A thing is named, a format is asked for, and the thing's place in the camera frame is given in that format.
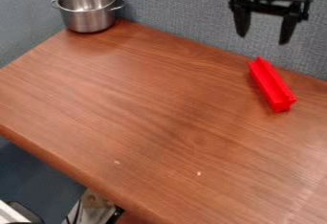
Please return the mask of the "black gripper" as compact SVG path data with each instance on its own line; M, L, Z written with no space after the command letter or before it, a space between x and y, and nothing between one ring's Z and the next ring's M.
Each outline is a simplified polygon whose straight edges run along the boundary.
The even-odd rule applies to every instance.
M313 0L230 0L237 33L245 37L250 30L253 12L283 17L279 44L289 43L297 24L310 18Z

